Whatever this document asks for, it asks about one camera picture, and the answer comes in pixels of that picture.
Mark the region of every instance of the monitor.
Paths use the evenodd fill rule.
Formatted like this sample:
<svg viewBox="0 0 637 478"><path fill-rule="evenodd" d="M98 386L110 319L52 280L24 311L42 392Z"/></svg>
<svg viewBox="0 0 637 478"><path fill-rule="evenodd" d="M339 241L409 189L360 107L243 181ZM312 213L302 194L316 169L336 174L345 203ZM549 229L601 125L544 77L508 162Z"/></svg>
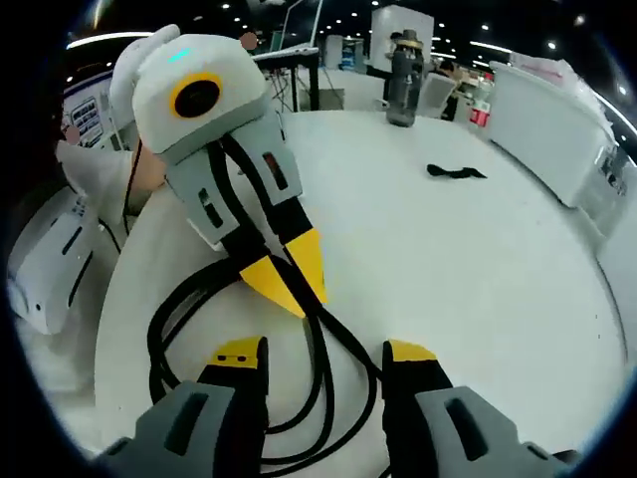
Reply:
<svg viewBox="0 0 637 478"><path fill-rule="evenodd" d="M290 6L279 50L314 46L321 7L322 0L299 0Z"/></svg>

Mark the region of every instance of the white robot head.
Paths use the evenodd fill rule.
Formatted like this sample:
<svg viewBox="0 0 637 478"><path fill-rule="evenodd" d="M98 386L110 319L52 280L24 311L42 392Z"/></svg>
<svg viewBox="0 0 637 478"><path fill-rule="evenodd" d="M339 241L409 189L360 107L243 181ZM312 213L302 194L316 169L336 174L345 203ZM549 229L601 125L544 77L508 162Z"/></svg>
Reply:
<svg viewBox="0 0 637 478"><path fill-rule="evenodd" d="M108 91L111 115L117 129L123 129L134 121L132 92L137 69L150 53L179 35L179 27L166 25L150 37L140 38L129 44L117 58Z"/></svg>
<svg viewBox="0 0 637 478"><path fill-rule="evenodd" d="M143 62L132 108L144 145L177 164L262 116L267 100L265 78L238 40L182 35Z"/></svg>

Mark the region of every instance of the ceiling light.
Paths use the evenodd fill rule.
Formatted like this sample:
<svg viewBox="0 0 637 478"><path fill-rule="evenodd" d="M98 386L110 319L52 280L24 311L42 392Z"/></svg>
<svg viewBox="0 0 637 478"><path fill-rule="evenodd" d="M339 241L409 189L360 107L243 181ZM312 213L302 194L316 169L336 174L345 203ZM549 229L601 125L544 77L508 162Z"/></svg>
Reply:
<svg viewBox="0 0 637 478"><path fill-rule="evenodd" d="M103 35L95 35L94 37L83 38L82 40L76 40L67 45L67 50L76 48L88 43L100 42L101 40L112 40L113 38L139 38L149 37L152 32L117 32L117 33L105 33Z"/></svg>
<svg viewBox="0 0 637 478"><path fill-rule="evenodd" d="M637 127L635 127L635 125L632 122L630 122L628 120L628 118L625 117L620 110L618 110L610 101L608 101L606 98L604 98L598 92L593 91L593 94L597 97L598 100L600 100L612 112L614 112L622 121L624 121L624 124L626 124L630 128L630 130L633 131L633 133L637 136Z"/></svg>
<svg viewBox="0 0 637 478"><path fill-rule="evenodd" d="M456 56L455 56L455 55L447 55L446 53L435 53L435 52L432 52L431 54L432 54L432 55L435 55L435 56L437 56L437 57L442 57L442 58L451 58L452 60L454 60L454 59L456 58Z"/></svg>
<svg viewBox="0 0 637 478"><path fill-rule="evenodd" d="M480 42L469 42L469 43L475 47L488 48L490 50L497 50L499 52L504 52L504 53L513 53L513 50L509 50L508 48L497 47L496 45L490 45L488 43L480 43Z"/></svg>

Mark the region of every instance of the ceiling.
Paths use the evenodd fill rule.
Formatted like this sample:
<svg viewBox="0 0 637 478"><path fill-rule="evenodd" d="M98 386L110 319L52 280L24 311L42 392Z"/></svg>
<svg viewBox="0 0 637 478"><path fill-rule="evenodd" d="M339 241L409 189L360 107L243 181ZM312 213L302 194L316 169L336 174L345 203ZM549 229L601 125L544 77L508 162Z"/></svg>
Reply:
<svg viewBox="0 0 637 478"><path fill-rule="evenodd" d="M283 27L287 8L294 1L276 0L282 5L273 5L260 3L262 0L179 0L179 8L175 8L172 2L156 0L99 0L79 17L69 40L100 33L154 31L169 23L176 23L184 33L238 38L246 31L256 31L261 38L269 39L273 30ZM418 10L435 18L434 36L441 38L434 43L437 53L453 54L458 63L467 66L474 60L489 63L506 58L469 43L478 41L531 56L565 59L591 87L637 124L637 86L626 73L637 71L637 65L629 63L635 59L628 51L634 41L622 37L628 31L622 30L623 25L628 28L628 23L622 23L621 11L608 8L608 2L612 0L535 0L524 5L515 0L378 0L375 6L372 0L323 0L319 29L352 37L358 33L367 43L372 9L397 4ZM575 25L579 15L584 22ZM331 25L331 30L326 30L326 25ZM108 40L67 50L66 68L73 77L70 85L108 70L106 64L114 62L130 41ZM548 47L549 41L555 43L554 50ZM626 95L620 93L620 87ZM634 136L627 128L620 131L621 135Z"/></svg>

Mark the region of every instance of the white table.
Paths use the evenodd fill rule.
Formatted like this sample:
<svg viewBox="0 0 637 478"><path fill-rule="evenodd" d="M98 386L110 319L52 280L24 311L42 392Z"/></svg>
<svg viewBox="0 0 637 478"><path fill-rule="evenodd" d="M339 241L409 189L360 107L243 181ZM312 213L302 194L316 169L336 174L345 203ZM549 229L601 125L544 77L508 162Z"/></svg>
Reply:
<svg viewBox="0 0 637 478"><path fill-rule="evenodd" d="M623 346L596 264L535 179L462 127L418 118L412 128L382 114L286 117L305 195L322 235L328 308L379 363L388 338L433 350L454 383L467 384L548 451L581 449L623 386ZM428 162L474 166L485 180L432 179ZM245 176L240 197L265 223ZM122 251L109 286L96 357L105 442L132 436L151 404L146 329L187 276L216 260L171 191L156 192ZM302 323L247 286L206 304L168 359L196 378L213 351L254 334L270 340L273 423L291 417L310 387ZM361 369L328 340L340 436L366 396ZM387 464L382 400L345 448L297 476L377 476ZM322 409L269 437L265 456L305 449Z"/></svg>

